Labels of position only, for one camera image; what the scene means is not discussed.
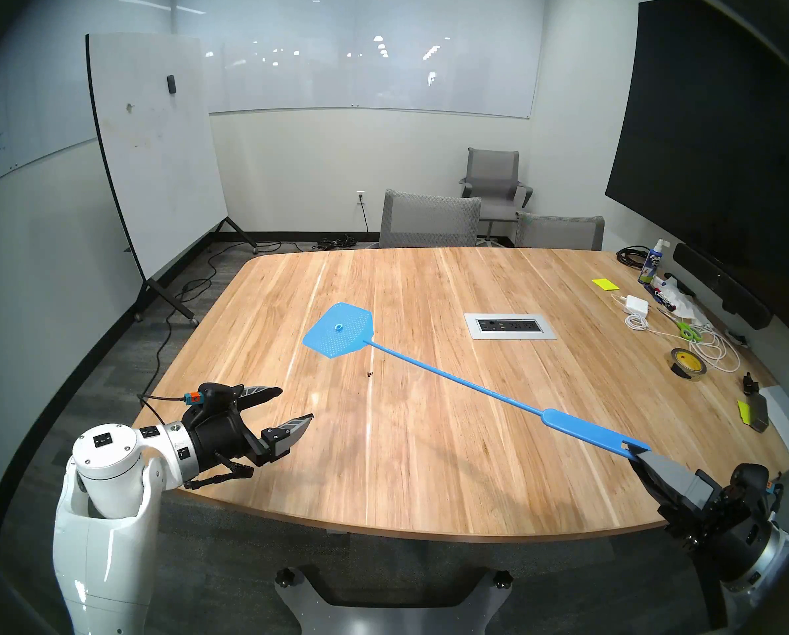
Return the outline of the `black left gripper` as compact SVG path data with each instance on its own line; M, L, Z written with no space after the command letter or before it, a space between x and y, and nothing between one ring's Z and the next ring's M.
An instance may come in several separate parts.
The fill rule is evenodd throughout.
M255 467L274 462L290 453L314 419L309 413L266 428L261 431L261 441L243 423L238 409L249 409L271 401L283 393L280 387L233 387L234 405L223 412L203 417L202 405L192 405L183 416L183 425L194 447L199 471L198 476L217 466L229 472L207 479L189 479L183 483L188 490L211 484L221 484L236 479L252 478Z

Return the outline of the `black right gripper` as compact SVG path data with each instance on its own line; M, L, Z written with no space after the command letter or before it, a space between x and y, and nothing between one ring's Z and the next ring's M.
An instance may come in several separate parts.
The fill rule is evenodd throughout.
M666 531L721 582L761 582L780 552L772 510L780 497L769 472L732 472L726 486L704 471L651 450L631 449L630 464L659 503Z

